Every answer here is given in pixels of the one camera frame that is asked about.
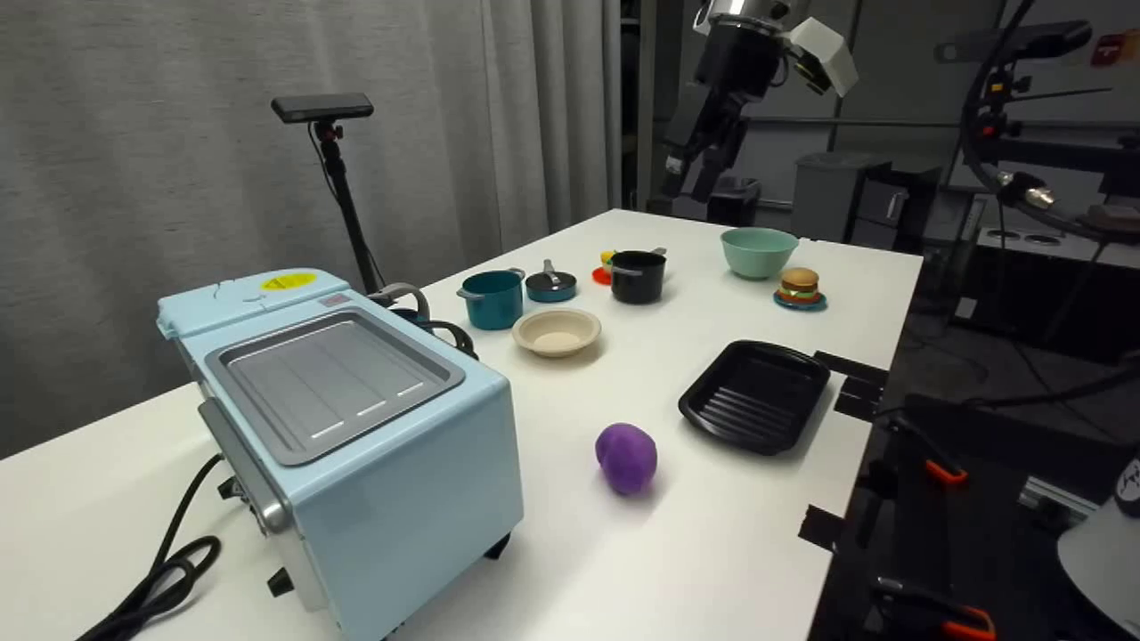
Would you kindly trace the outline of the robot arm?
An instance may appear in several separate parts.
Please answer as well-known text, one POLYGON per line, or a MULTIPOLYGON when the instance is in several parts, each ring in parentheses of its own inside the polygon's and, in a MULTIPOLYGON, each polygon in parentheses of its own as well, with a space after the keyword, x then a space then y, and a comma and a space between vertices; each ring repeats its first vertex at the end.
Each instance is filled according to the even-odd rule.
POLYGON ((659 192, 674 201, 686 176, 706 203, 744 143, 744 109, 793 69, 812 94, 846 95, 857 82, 846 41, 812 14, 812 0, 699 0, 690 29, 706 41, 699 95, 677 105, 659 192))

